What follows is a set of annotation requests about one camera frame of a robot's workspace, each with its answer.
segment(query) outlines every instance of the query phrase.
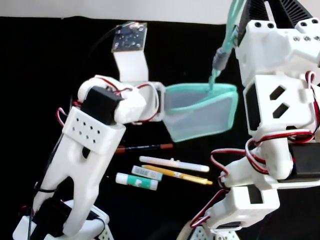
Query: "pen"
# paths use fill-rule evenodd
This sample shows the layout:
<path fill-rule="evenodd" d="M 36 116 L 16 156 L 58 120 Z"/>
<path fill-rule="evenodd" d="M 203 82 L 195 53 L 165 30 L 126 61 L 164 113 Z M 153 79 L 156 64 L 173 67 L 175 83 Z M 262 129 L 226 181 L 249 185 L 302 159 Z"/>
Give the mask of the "pen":
<path fill-rule="evenodd" d="M 210 168 L 205 165 L 182 162 L 179 160 L 174 160 L 173 158 L 171 158 L 170 160 L 167 160 L 167 159 L 156 158 L 156 157 L 140 156 L 139 160 L 140 162 L 143 162 L 143 163 L 162 165 L 162 166 L 178 168 L 178 169 L 187 169 L 187 170 L 193 170 L 193 171 L 204 172 L 204 173 L 207 173 L 210 170 Z"/>
<path fill-rule="evenodd" d="M 156 144 L 156 145 L 146 145 L 146 146 L 119 146 L 115 153 L 123 154 L 126 152 L 138 151 L 138 150 L 156 150 L 156 149 L 172 149 L 174 145 L 172 143 L 168 144 Z"/>
<path fill-rule="evenodd" d="M 171 171 L 171 170 L 164 169 L 161 167 L 156 167 L 156 166 L 151 166 L 151 165 L 142 165 L 141 167 L 162 173 L 163 175 L 166 175 L 166 176 L 170 176 L 170 177 L 174 177 L 174 178 L 178 178 L 178 179 L 184 179 L 184 180 L 198 183 L 198 184 L 203 184 L 203 185 L 212 185 L 213 184 L 212 181 L 209 181 L 208 179 L 205 179 L 202 177 L 192 176 L 192 175 L 184 174 L 184 173 L 177 172 L 177 171 Z"/>

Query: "circuit board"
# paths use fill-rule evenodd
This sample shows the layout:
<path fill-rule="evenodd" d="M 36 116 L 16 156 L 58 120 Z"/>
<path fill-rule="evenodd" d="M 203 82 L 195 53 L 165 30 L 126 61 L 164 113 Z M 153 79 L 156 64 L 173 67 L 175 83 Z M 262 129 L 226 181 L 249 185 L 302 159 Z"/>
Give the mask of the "circuit board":
<path fill-rule="evenodd" d="M 115 33 L 111 51 L 141 51 L 145 47 L 146 36 L 146 23 L 122 27 Z"/>

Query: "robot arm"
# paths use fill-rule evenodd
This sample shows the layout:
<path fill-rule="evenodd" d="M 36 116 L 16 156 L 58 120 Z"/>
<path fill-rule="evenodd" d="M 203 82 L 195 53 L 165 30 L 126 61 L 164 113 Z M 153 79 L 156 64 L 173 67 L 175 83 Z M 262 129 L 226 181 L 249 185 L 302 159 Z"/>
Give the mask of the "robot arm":
<path fill-rule="evenodd" d="M 67 116 L 60 142 L 34 197 L 34 214 L 21 219 L 13 233 L 15 240 L 25 240 L 28 232 L 32 233 L 32 240 L 91 240 L 108 228 L 108 216 L 94 202 L 100 181 L 125 133 L 124 124 L 161 121 L 163 116 L 165 88 L 160 82 L 149 82 L 145 74 L 146 31 L 146 24 L 133 23 L 116 33 L 113 50 L 123 81 L 96 75 L 79 88 L 78 104 Z M 136 41 L 137 49 L 132 49 L 132 33 L 141 40 Z M 125 68 L 128 59 L 140 69 Z M 73 200 L 63 203 L 53 196 L 67 177 L 74 183 Z"/>
<path fill-rule="evenodd" d="M 279 208 L 278 189 L 320 186 L 320 78 L 308 71 L 319 72 L 320 23 L 297 1 L 286 2 L 269 1 L 275 21 L 264 0 L 246 2 L 235 52 L 252 139 L 245 150 L 212 152 L 223 190 L 191 221 L 193 228 L 237 231 Z M 224 167 L 213 158 L 218 153 L 245 157 Z"/>

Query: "marker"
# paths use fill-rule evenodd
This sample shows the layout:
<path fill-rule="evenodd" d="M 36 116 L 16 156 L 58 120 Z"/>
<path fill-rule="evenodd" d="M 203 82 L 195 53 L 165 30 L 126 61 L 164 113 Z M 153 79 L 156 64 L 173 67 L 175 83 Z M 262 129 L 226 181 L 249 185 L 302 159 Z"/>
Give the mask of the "marker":
<path fill-rule="evenodd" d="M 138 188 L 150 189 L 150 190 L 157 190 L 158 181 L 144 178 L 140 176 L 132 176 L 124 173 L 118 172 L 115 177 L 115 182 L 117 184 L 129 185 Z"/>
<path fill-rule="evenodd" d="M 154 180 L 158 180 L 158 181 L 161 181 L 161 179 L 162 179 L 162 173 L 157 172 L 157 171 L 152 171 L 149 169 L 145 169 L 140 166 L 133 166 L 131 173 L 134 175 L 138 175 L 138 176 L 142 176 L 142 177 L 145 177 L 148 179 L 154 179 Z"/>
<path fill-rule="evenodd" d="M 174 160 L 173 158 L 171 158 L 170 160 L 167 160 L 167 159 L 156 158 L 156 157 L 140 156 L 139 160 L 140 162 L 147 163 L 147 164 L 155 164 L 155 165 L 167 166 L 167 167 L 178 168 L 178 169 L 187 169 L 187 170 L 193 170 L 193 171 L 198 171 L 203 173 L 207 173 L 210 170 L 210 168 L 205 165 L 194 164 L 189 162 L 181 162 L 179 160 Z"/>
<path fill-rule="evenodd" d="M 150 169 L 150 170 L 162 173 L 163 175 L 166 175 L 166 176 L 170 176 L 170 177 L 174 177 L 174 178 L 178 178 L 178 179 L 184 179 L 184 180 L 198 183 L 198 184 L 203 184 L 203 185 L 212 185 L 213 184 L 212 181 L 209 181 L 208 179 L 198 177 L 198 176 L 192 176 L 189 174 L 184 174 L 184 173 L 177 172 L 177 171 L 171 171 L 168 169 L 164 169 L 164 168 L 160 168 L 160 167 L 156 167 L 156 166 L 151 166 L 151 165 L 142 165 L 142 167 L 145 169 Z"/>
<path fill-rule="evenodd" d="M 133 152 L 133 151 L 139 151 L 139 150 L 157 150 L 157 149 L 172 149 L 174 145 L 172 143 L 168 144 L 156 144 L 156 145 L 146 145 L 146 146 L 119 146 L 115 153 L 116 154 L 123 154 L 126 152 Z"/>

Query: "yellow pen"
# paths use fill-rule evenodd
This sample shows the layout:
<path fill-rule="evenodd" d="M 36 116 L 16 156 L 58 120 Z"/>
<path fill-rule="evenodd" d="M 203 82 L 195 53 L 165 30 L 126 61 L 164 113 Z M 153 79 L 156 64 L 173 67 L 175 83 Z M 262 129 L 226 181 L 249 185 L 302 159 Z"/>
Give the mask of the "yellow pen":
<path fill-rule="evenodd" d="M 151 166 L 151 165 L 142 165 L 141 167 L 143 167 L 145 169 L 156 171 L 158 173 L 162 173 L 163 175 L 166 175 L 166 176 L 170 176 L 170 177 L 174 177 L 174 178 L 178 178 L 178 179 L 184 179 L 184 180 L 198 183 L 198 184 L 203 184 L 203 185 L 212 185 L 213 184 L 212 181 L 209 181 L 206 178 L 192 176 L 192 175 L 184 174 L 184 173 L 177 172 L 177 171 L 171 171 L 171 170 L 164 169 L 161 167 L 156 167 L 156 166 Z"/>

